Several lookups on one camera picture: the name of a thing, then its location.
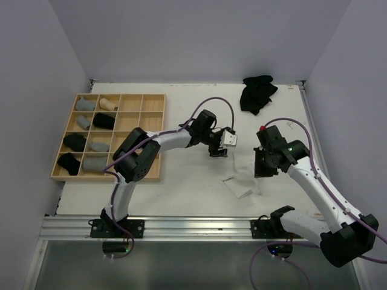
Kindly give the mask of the white underwear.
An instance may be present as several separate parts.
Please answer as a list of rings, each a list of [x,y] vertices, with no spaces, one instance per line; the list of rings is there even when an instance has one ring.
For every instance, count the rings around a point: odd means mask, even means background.
[[[221,178],[221,182],[237,198],[250,195],[262,196],[261,183],[255,178],[253,158],[232,153],[232,172]]]

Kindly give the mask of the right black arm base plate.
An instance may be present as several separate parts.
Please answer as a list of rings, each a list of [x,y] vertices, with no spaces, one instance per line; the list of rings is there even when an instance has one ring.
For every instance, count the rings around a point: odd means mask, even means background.
[[[301,239],[302,237],[284,230],[274,230],[270,218],[266,215],[250,220],[250,232],[252,239]]]

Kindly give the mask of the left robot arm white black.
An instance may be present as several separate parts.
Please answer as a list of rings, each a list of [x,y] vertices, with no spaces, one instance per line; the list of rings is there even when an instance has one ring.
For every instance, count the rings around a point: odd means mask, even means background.
[[[226,157],[227,148],[236,146],[233,126],[218,130],[212,126],[216,115],[203,110],[193,118],[170,130],[145,131],[137,127],[114,152],[105,172],[115,176],[112,195],[100,215],[100,225],[93,225],[91,237],[132,237],[128,221],[128,206],[134,189],[150,171],[159,154],[173,149],[185,149],[198,144],[208,147],[212,158]]]

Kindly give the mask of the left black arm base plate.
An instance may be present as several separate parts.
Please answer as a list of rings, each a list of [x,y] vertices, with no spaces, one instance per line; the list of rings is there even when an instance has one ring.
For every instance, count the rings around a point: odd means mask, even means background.
[[[91,226],[90,237],[102,239],[118,239],[127,236],[122,230],[117,228],[114,223],[107,225],[101,219],[92,219],[88,221]],[[145,221],[142,219],[123,219],[118,221],[118,225],[126,229],[135,239],[142,239],[145,230]]]

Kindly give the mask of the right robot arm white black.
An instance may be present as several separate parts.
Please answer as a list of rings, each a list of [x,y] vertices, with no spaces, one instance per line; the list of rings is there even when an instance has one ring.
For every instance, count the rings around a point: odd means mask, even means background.
[[[288,142],[276,126],[261,127],[255,149],[255,178],[286,173],[308,195],[323,216],[319,221],[284,206],[270,214],[272,235],[293,233],[318,246],[325,258],[341,267],[370,251],[379,227],[377,219],[363,215],[348,202],[316,166],[311,146]]]

